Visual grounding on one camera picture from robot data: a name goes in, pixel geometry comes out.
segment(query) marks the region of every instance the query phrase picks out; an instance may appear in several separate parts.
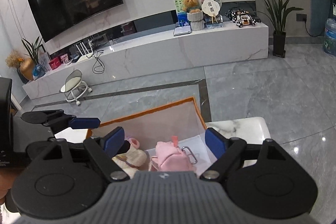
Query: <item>golden vase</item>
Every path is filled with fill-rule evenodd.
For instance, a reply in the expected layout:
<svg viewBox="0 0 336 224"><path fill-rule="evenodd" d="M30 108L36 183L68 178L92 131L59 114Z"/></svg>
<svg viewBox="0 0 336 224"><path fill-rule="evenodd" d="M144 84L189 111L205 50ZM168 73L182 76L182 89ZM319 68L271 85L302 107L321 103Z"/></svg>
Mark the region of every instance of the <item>golden vase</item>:
<svg viewBox="0 0 336 224"><path fill-rule="evenodd" d="M35 68L35 63L33 62L33 60L31 58L27 58L21 63L20 71L26 79L33 81L34 80L33 78L34 68Z"/></svg>

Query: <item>white chair with wheels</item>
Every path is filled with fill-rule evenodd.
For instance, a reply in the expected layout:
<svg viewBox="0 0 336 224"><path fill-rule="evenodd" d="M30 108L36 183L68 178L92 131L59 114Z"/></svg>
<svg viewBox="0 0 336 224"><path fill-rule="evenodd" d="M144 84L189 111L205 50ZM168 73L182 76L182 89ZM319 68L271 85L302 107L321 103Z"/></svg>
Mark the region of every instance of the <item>white chair with wheels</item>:
<svg viewBox="0 0 336 224"><path fill-rule="evenodd" d="M59 92L65 94L68 103L76 101L76 104L79 106L81 102L78 99L81 98L86 91L92 92L92 88L89 88L87 83L82 81L82 76L83 74L80 70L73 71L66 79L63 87L59 90ZM75 95L74 90L78 90L80 94Z"/></svg>

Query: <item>knitted basket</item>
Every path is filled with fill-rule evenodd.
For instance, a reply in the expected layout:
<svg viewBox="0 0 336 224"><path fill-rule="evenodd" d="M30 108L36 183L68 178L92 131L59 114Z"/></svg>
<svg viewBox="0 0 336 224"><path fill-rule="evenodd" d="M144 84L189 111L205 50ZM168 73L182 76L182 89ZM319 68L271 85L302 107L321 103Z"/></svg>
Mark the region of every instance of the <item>knitted basket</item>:
<svg viewBox="0 0 336 224"><path fill-rule="evenodd" d="M203 12L187 13L187 18L190 22L200 21L203 19Z"/></svg>
<svg viewBox="0 0 336 224"><path fill-rule="evenodd" d="M200 31L204 29L204 21L191 21L190 22L191 30L193 31Z"/></svg>

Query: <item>red tag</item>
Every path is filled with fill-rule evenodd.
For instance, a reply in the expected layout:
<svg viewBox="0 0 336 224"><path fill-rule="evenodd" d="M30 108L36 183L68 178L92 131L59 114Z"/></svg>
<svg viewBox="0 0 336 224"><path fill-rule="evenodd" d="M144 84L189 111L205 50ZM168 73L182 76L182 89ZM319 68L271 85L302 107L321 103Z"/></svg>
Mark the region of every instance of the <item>red tag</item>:
<svg viewBox="0 0 336 224"><path fill-rule="evenodd" d="M171 136L171 140L173 141L174 147L177 147L179 144L179 138L177 136Z"/></svg>

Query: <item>brown teddy bear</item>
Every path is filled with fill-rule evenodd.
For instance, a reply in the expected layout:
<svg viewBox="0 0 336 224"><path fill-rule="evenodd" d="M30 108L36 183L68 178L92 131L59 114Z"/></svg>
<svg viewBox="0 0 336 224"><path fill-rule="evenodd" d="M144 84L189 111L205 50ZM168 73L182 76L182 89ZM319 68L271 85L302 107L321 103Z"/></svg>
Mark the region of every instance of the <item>brown teddy bear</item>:
<svg viewBox="0 0 336 224"><path fill-rule="evenodd" d="M198 0L184 0L183 11L187 13L197 13L201 11L199 6Z"/></svg>

